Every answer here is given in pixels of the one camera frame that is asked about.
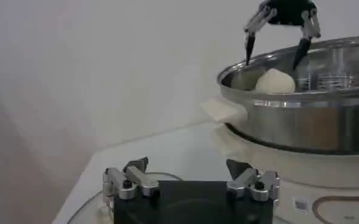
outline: white wall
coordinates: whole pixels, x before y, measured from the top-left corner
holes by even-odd
[[[0,0],[0,223],[48,223],[94,151],[206,120],[257,4]],[[359,1],[316,4],[323,40],[359,35]],[[299,38],[267,26],[255,53]]]

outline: robotic arm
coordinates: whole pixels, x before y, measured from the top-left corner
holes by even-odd
[[[306,56],[313,37],[319,38],[317,8],[311,0],[266,0],[244,27],[246,33],[246,64],[251,59],[255,34],[266,24],[299,26],[303,33],[293,61],[293,70]]]

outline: black base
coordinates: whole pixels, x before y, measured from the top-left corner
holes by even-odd
[[[272,224],[274,203],[227,193],[225,181],[159,181],[153,198],[115,199],[119,224]]]

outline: white dough ball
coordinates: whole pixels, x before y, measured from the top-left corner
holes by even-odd
[[[272,68],[258,79],[255,90],[259,93],[294,93],[296,83],[290,75]]]

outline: stainless steel pot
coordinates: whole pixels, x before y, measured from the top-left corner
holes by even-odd
[[[295,72],[296,48],[259,55],[218,75],[221,93],[247,110],[232,129],[261,144],[308,153],[359,153],[359,37],[312,44]],[[290,74],[295,93],[253,91],[270,68]]]

